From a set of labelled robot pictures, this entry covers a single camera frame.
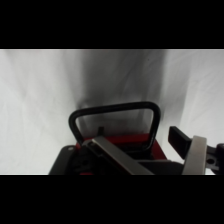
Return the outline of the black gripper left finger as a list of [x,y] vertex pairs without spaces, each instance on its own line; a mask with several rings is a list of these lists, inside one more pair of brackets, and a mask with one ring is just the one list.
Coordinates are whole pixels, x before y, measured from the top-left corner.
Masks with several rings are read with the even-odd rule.
[[130,175],[152,175],[151,171],[133,160],[105,137],[98,136],[85,141],[86,145],[89,145],[90,143],[96,144],[107,156],[120,165]]

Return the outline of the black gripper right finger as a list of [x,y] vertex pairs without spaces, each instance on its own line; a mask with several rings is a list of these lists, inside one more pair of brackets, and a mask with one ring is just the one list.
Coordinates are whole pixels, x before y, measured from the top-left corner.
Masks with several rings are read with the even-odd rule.
[[189,138],[176,126],[171,126],[168,142],[184,160],[183,175],[203,175],[206,167],[207,139],[200,136]]

